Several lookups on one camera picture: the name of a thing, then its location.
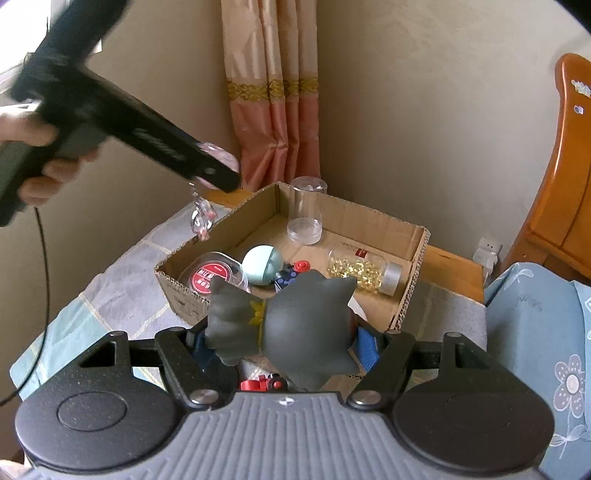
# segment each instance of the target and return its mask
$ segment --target white power adapter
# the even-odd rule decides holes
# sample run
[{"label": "white power adapter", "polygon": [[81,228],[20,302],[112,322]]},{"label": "white power adapter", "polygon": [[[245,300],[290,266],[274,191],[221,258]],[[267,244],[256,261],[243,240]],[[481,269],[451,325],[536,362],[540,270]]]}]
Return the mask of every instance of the white power adapter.
[{"label": "white power adapter", "polygon": [[486,282],[492,269],[495,268],[496,263],[499,261],[499,252],[503,246],[499,242],[494,242],[486,238],[481,238],[478,242],[478,248],[472,259],[474,262],[482,265],[483,283]]}]

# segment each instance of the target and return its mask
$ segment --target beige wall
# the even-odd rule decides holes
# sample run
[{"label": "beige wall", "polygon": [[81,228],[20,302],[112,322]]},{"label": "beige wall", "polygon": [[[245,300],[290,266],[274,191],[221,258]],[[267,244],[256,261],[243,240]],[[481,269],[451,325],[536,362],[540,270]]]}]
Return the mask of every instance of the beige wall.
[{"label": "beige wall", "polygon": [[[200,140],[233,152],[218,2],[136,1],[91,68]],[[55,315],[118,256],[190,201],[187,183],[114,141],[41,215]],[[0,395],[9,366],[43,324],[43,264],[32,211],[0,229]],[[0,410],[0,458],[13,455],[14,408]]]},{"label": "beige wall", "polygon": [[590,38],[554,0],[319,0],[329,191],[506,252],[554,144],[554,64]]}]

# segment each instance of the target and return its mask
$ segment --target red label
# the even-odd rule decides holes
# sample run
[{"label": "red label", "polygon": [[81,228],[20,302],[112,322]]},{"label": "red label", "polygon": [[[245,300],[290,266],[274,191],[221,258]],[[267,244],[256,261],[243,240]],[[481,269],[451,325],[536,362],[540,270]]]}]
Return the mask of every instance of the red label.
[{"label": "red label", "polygon": [[193,290],[202,295],[209,295],[212,292],[209,290],[209,285],[214,275],[222,277],[225,281],[228,281],[232,277],[232,270],[230,270],[230,267],[225,263],[206,263],[191,276],[191,286]]}]

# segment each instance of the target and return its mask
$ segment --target window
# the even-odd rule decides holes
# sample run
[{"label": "window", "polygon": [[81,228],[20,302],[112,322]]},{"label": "window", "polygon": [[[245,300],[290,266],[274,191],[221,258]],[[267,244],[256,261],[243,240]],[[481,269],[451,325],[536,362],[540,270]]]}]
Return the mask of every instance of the window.
[{"label": "window", "polygon": [[[25,55],[34,52],[70,0],[0,0],[0,106]],[[95,52],[100,51],[100,43]]]}]

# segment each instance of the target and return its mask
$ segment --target black round pad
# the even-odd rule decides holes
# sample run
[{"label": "black round pad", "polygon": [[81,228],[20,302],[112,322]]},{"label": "black round pad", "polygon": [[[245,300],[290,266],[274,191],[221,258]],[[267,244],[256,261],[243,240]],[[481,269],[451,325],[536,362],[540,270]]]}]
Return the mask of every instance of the black round pad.
[{"label": "black round pad", "polygon": [[164,390],[128,372],[94,370],[63,372],[19,408],[15,428],[35,464],[98,473],[146,457],[172,435],[180,417]]},{"label": "black round pad", "polygon": [[547,406],[531,393],[445,393],[435,382],[406,392],[393,421],[406,444],[464,475],[507,473],[535,463],[549,435]]},{"label": "black round pad", "polygon": [[66,427],[98,432],[119,423],[127,412],[125,400],[109,392],[86,392],[68,398],[57,410]]}]

